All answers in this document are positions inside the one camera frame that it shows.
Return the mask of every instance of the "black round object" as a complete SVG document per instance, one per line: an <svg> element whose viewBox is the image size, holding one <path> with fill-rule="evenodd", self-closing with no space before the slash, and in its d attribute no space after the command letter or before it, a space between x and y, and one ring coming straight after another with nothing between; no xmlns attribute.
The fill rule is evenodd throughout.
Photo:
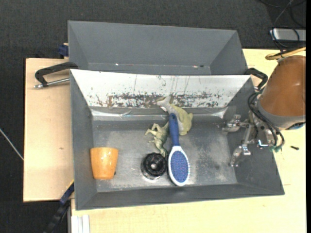
<svg viewBox="0 0 311 233"><path fill-rule="evenodd" d="M150 153L143 159L140 168L146 178L155 180L165 173L167 162L161 154Z"/></svg>

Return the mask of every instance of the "brush handle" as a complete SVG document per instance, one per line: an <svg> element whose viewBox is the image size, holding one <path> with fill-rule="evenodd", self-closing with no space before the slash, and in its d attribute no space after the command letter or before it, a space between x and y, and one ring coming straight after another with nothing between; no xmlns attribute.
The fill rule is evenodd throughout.
<svg viewBox="0 0 311 233"><path fill-rule="evenodd" d="M170 135L172 146L180 146L179 145L179 131L178 131L178 121L177 116L174 113L169 115L169 127L170 127Z"/></svg>

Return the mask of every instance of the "screw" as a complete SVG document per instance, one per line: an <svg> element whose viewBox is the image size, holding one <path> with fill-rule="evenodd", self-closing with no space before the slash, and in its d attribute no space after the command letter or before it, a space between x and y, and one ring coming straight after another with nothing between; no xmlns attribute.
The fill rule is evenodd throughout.
<svg viewBox="0 0 311 233"><path fill-rule="evenodd" d="M294 150L299 150L298 147L291 146L291 148L294 149Z"/></svg>

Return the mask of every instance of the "orange cup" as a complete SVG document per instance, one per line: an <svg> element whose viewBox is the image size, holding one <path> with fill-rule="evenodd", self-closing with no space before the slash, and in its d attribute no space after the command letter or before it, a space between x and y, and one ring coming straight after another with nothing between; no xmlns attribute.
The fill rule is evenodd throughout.
<svg viewBox="0 0 311 233"><path fill-rule="evenodd" d="M118 152L115 148L92 148L90 150L94 179L111 180L113 178Z"/></svg>

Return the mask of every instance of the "rust stain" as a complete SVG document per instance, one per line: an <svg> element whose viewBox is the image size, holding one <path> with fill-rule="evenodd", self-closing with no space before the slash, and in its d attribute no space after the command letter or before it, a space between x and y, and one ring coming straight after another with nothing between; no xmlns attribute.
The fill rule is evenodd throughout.
<svg viewBox="0 0 311 233"><path fill-rule="evenodd" d="M157 108L156 102L164 97L163 94L159 93L138 93L133 94L130 92L116 94L112 93L107 96L105 102L101 101L96 95L96 103L100 106L107 107L123 107L123 108ZM212 108L219 106L219 101L223 100L222 93L209 93L202 92L199 94L190 94L190 95L178 95L173 94L173 104L178 107L186 108Z"/></svg>

